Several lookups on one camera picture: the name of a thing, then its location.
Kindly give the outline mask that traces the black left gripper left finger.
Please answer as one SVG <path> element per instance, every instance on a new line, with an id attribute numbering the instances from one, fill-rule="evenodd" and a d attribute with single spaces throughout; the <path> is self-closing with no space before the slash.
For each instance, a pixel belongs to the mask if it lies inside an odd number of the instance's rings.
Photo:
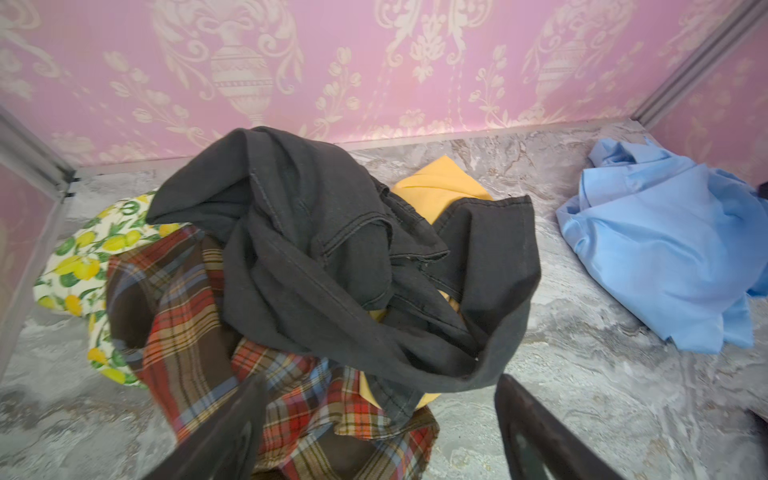
<path id="1" fill-rule="evenodd" d="M 247 378 L 223 406 L 146 477 L 250 478 L 258 458 L 267 404 L 265 378 Z"/>

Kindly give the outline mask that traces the grey aluminium corner post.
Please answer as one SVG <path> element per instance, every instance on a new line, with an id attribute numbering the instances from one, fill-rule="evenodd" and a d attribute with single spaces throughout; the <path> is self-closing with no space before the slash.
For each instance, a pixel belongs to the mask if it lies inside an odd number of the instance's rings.
<path id="1" fill-rule="evenodd" d="M 33 285 L 52 252 L 74 171 L 1 110 L 1 371 L 32 308 Z"/>
<path id="2" fill-rule="evenodd" d="M 739 1 L 631 119 L 647 130 L 655 126 L 766 19 L 766 1 Z"/>

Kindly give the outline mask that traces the red brown plaid cloth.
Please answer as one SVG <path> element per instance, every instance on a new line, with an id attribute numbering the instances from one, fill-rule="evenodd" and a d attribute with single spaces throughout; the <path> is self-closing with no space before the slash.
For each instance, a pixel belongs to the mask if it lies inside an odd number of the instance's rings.
<path id="1" fill-rule="evenodd" d="M 258 345 L 222 322 L 223 252 L 184 227 L 110 259 L 114 349 L 146 385 L 179 441 L 252 376 L 266 398 L 256 479 L 419 479 L 439 426 L 427 408 L 403 426 L 360 394 L 361 374 L 325 358 Z"/>

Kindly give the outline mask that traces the grey aluminium right corner post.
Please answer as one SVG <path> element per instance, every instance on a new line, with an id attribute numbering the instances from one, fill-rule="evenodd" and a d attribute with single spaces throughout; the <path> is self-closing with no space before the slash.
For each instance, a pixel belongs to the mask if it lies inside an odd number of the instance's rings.
<path id="1" fill-rule="evenodd" d="M 631 119 L 647 130 L 655 126 L 766 19 L 766 1 L 739 1 Z"/>

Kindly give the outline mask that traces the dark grey cloth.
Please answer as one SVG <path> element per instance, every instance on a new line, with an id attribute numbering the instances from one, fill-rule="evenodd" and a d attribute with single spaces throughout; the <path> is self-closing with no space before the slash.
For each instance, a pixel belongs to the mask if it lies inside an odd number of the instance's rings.
<path id="1" fill-rule="evenodd" d="M 342 148 L 265 126 L 202 151 L 147 220 L 222 244 L 227 324 L 362 372 L 397 424 L 425 394 L 498 380 L 541 278 L 529 197 L 458 199 L 428 221 Z"/>

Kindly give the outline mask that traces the light blue cloth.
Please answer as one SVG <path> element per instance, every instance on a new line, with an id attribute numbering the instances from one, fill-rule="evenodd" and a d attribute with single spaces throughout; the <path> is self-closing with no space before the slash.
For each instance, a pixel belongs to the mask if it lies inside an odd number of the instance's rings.
<path id="1" fill-rule="evenodd" d="M 717 354 L 754 344 L 767 293 L 767 202 L 738 177 L 652 143 L 598 141 L 558 208 L 587 272 L 659 338 Z"/>

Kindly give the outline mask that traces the yellow cloth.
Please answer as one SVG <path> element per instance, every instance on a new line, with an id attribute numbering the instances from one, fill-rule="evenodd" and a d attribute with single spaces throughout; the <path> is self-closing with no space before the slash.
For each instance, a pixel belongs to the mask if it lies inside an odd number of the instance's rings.
<path id="1" fill-rule="evenodd" d="M 430 224 L 434 224 L 454 201 L 464 198 L 493 200 L 480 183 L 447 156 L 431 162 L 410 177 L 399 181 L 392 187 L 391 192 L 409 203 Z M 359 374 L 359 387 L 360 396 L 381 409 L 363 372 Z M 425 407 L 440 395 L 422 395 L 415 410 Z"/>

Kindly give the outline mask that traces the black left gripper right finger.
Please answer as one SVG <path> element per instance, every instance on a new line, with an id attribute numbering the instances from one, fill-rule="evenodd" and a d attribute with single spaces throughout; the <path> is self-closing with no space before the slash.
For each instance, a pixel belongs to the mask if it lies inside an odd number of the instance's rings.
<path id="1" fill-rule="evenodd" d="M 512 376 L 499 378 L 494 405 L 511 478 L 621 477 Z"/>

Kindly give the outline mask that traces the lemon print white cloth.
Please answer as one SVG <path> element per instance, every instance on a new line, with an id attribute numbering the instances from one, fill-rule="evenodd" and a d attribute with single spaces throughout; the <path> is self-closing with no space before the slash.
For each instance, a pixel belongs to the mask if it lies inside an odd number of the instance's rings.
<path id="1" fill-rule="evenodd" d="M 155 193 L 121 199 L 65 238 L 48 258 L 33 286 L 36 303 L 87 321 L 87 360 L 92 368 L 124 386 L 141 388 L 112 345 L 106 309 L 109 260 L 179 230 L 178 223 L 151 225 L 146 217 Z"/>

